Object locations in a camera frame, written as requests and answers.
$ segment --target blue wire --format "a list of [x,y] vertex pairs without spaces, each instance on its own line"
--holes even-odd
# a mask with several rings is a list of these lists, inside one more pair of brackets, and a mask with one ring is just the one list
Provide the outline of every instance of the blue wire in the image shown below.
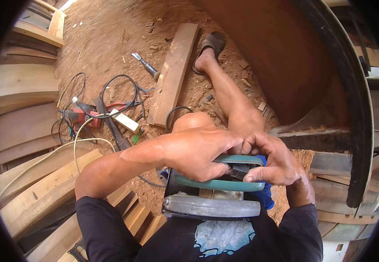
[[146,90],[146,89],[143,89],[143,88],[140,87],[140,89],[143,90],[143,91],[145,91],[145,92],[149,92],[150,90],[155,89],[155,88],[151,87],[151,88],[149,88],[149,90]]

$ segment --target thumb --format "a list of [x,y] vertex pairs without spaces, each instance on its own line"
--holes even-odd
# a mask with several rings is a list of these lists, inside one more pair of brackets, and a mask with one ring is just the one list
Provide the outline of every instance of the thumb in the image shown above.
[[259,166],[255,167],[251,170],[249,170],[249,173],[245,175],[243,178],[244,182],[254,182],[254,181],[267,181],[271,182],[272,175],[271,175],[271,169],[273,167],[267,167],[267,166]]
[[230,172],[231,168],[228,164],[216,162],[211,162],[207,170],[208,179],[218,178],[224,174],[230,174]]

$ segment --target knee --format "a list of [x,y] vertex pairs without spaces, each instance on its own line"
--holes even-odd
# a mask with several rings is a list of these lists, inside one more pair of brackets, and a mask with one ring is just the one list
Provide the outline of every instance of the knee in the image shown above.
[[183,115],[174,123],[172,132],[179,132],[190,128],[200,128],[214,124],[210,116],[204,112],[194,112]]

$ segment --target sawdust floor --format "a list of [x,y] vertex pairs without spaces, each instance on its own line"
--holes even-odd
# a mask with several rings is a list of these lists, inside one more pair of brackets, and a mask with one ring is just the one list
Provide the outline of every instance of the sawdust floor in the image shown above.
[[[200,38],[197,50],[192,53],[188,71],[182,86],[182,94],[178,105],[191,107],[194,111],[202,111],[209,114],[218,128],[225,129],[214,112],[206,106],[198,107],[198,104],[208,95],[214,94],[211,82],[203,76],[194,74],[190,68],[200,50],[202,39],[212,31],[219,31],[226,38],[226,47],[218,58],[219,64],[236,81],[243,92],[252,100],[255,106],[261,101],[266,102],[255,76],[250,67],[245,70],[238,64],[243,59],[239,50],[229,36],[201,9],[194,7],[192,3],[183,0],[77,0],[66,11],[67,17],[64,22],[65,45],[59,51],[56,64],[56,77],[60,80],[59,89],[63,90],[70,79],[79,72],[86,73],[86,88],[79,101],[93,104],[93,98],[97,96],[103,86],[113,76],[127,74],[134,79],[142,88],[155,87],[156,82],[150,77],[143,66],[130,54],[138,52],[144,60],[160,71],[171,45],[176,29],[180,23],[195,23],[200,26]],[[241,79],[246,79],[251,88],[246,87]],[[66,91],[61,107],[66,106],[71,98],[81,90],[82,78],[79,77]],[[110,92],[106,92],[105,104],[112,102],[124,102],[132,100],[134,90],[131,83],[125,78],[119,78],[110,84],[114,89],[115,97],[110,99]],[[148,114],[151,97],[154,91],[148,93],[144,102],[145,113]],[[213,99],[212,104],[219,108]],[[128,110],[125,114],[136,119],[142,112],[141,107]],[[184,112],[175,115],[175,119],[182,116]],[[144,125],[145,119],[139,123],[143,124],[145,133],[156,137],[164,133],[164,129]],[[278,126],[279,122],[275,116],[266,119],[266,129]],[[61,129],[63,135],[67,135],[67,129]],[[125,137],[131,140],[132,133],[121,129]],[[104,125],[102,130],[93,130],[96,137],[104,138],[113,143],[109,129]],[[142,136],[138,143],[147,140]],[[110,147],[106,143],[94,145],[103,154],[109,153]],[[151,170],[142,174],[146,179],[160,184],[155,171]],[[139,202],[152,211],[160,214],[161,199],[164,189],[151,186],[139,178],[128,182],[127,186],[133,190],[139,198]],[[273,208],[273,219],[278,221],[288,206],[282,190],[278,189],[274,196],[276,207]]]

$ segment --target slipper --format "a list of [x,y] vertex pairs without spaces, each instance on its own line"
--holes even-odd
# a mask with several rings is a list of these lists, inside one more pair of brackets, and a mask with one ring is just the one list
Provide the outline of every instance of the slipper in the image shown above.
[[203,71],[200,72],[195,68],[195,62],[200,57],[200,55],[203,53],[204,49],[206,49],[207,47],[212,47],[213,51],[214,51],[214,55],[216,56],[216,59],[217,59],[218,55],[223,51],[224,45],[225,45],[225,41],[224,41],[224,37],[222,34],[220,34],[217,31],[214,31],[214,32],[211,32],[210,34],[208,34],[207,38],[203,41],[203,43],[201,45],[201,50],[200,50],[197,58],[195,59],[194,63],[192,64],[192,70],[194,71],[194,73],[196,73],[197,75],[200,75],[200,76],[205,74],[205,72],[203,72]]

